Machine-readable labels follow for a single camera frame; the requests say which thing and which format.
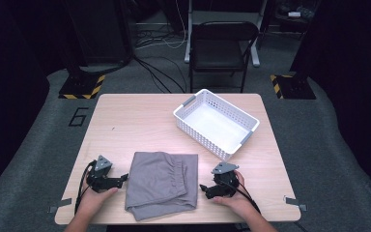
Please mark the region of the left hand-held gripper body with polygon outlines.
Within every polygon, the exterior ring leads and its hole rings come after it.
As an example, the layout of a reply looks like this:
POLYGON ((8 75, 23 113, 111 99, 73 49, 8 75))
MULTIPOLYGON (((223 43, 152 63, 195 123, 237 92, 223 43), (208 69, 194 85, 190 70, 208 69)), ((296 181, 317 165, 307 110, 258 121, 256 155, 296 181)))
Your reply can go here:
POLYGON ((111 185, 113 182, 120 182, 118 178, 108 177, 111 167, 111 161, 102 155, 98 156, 98 159, 94 161, 87 177, 87 184, 92 188, 92 190, 100 192, 101 190, 112 189, 111 185))

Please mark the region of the person's right hand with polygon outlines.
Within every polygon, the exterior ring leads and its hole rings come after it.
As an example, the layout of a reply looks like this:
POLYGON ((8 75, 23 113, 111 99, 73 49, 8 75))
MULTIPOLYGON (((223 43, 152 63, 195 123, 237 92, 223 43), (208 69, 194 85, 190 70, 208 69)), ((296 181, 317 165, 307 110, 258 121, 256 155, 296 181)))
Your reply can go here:
POLYGON ((214 203, 229 207, 235 214, 239 216, 239 212, 255 208, 252 206, 251 200, 247 198, 248 192, 244 188, 243 175, 238 170, 235 170, 234 173, 236 174, 240 183, 236 193, 232 197, 216 196, 213 198, 213 201, 214 203))

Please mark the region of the grey tape strip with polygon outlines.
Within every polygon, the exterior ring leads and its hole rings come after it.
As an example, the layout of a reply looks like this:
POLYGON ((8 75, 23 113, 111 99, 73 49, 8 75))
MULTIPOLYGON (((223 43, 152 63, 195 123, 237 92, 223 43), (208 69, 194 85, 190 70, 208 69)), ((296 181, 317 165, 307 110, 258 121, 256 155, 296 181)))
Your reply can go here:
POLYGON ((307 206, 305 204, 301 204, 296 198, 288 197, 284 195, 283 200, 288 205, 296 206, 300 209, 302 212, 306 212, 308 210, 307 206))
POLYGON ((62 199, 60 201, 58 201, 57 203, 55 203, 53 206, 49 206, 48 209, 47 209, 47 212, 49 214, 54 214, 57 212, 57 210, 61 207, 64 207, 64 206, 68 206, 71 204, 71 199, 70 198, 67 198, 67 199, 62 199))

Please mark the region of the black yellow striped stand base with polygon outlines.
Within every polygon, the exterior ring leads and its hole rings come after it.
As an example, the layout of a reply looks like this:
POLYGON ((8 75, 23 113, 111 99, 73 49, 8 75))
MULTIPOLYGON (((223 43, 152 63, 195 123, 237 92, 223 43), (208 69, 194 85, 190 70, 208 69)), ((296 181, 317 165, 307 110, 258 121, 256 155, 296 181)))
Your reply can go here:
POLYGON ((271 83, 276 96, 284 100, 315 100, 316 96, 307 80, 290 75, 271 75, 271 83))
POLYGON ((104 79, 104 75, 97 74, 86 74, 80 80, 69 76, 61 87, 58 98, 68 100, 94 99, 100 91, 104 79))

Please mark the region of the person's left hand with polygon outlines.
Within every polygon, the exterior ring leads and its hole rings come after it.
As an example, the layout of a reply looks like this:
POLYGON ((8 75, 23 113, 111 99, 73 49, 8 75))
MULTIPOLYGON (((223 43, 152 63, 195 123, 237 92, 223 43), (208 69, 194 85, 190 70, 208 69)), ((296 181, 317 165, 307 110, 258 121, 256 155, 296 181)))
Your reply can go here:
POLYGON ((89 188, 81 198, 76 215, 81 218, 94 217, 103 203, 117 191, 117 188, 111 188, 104 192, 95 192, 89 188))

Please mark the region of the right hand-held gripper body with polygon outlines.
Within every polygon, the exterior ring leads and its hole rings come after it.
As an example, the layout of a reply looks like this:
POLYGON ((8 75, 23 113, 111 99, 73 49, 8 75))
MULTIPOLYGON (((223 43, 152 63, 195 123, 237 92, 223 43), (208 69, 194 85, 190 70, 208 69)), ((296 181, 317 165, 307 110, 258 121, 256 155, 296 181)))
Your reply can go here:
POLYGON ((220 162, 212 171, 214 174, 214 190, 219 193, 219 196, 233 196, 239 186, 234 171, 239 167, 228 162, 220 162))

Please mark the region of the grey shorts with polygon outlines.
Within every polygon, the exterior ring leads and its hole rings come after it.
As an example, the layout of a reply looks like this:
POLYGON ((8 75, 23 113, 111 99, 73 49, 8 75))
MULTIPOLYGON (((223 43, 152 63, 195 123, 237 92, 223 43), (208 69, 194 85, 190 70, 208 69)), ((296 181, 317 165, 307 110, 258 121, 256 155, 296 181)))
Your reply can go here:
POLYGON ((131 163, 125 210, 136 221, 197 207, 198 156, 135 152, 131 163))

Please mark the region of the white plastic basket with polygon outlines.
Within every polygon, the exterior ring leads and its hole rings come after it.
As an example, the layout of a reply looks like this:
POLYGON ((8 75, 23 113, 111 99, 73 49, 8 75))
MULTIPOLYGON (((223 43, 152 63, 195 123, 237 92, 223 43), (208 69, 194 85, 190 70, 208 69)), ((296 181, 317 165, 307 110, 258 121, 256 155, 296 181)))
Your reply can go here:
POLYGON ((174 111, 177 127, 219 159, 229 160, 260 121, 219 95, 202 89, 174 111))

